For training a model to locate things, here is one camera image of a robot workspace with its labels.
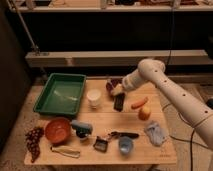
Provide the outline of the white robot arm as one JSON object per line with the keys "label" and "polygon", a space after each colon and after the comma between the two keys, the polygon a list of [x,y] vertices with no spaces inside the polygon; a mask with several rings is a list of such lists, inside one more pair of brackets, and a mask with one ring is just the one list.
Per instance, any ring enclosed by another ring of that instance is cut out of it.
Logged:
{"label": "white robot arm", "polygon": [[165,74],[165,64],[159,60],[143,59],[132,73],[122,79],[112,93],[130,92],[146,82],[153,83],[195,129],[200,138],[213,151],[213,109],[202,103]]}

